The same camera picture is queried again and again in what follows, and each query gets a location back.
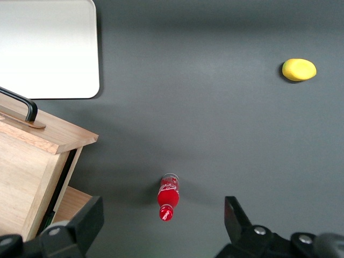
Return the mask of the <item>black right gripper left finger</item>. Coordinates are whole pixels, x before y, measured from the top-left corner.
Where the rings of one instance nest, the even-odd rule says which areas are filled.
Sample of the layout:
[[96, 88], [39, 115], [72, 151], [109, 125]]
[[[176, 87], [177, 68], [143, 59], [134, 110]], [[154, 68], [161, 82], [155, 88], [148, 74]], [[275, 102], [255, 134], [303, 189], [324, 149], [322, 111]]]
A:
[[40, 234], [42, 257], [86, 257], [103, 224], [103, 198], [91, 197], [71, 220], [53, 223]]

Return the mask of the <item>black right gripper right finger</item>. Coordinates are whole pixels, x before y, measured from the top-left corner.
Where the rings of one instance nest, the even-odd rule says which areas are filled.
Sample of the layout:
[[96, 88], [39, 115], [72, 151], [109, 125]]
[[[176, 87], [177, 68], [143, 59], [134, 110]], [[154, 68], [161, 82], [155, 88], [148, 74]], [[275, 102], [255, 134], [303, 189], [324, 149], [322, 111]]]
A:
[[226, 196], [224, 224], [230, 243], [216, 257], [269, 257], [273, 233], [264, 226], [253, 225], [234, 196]]

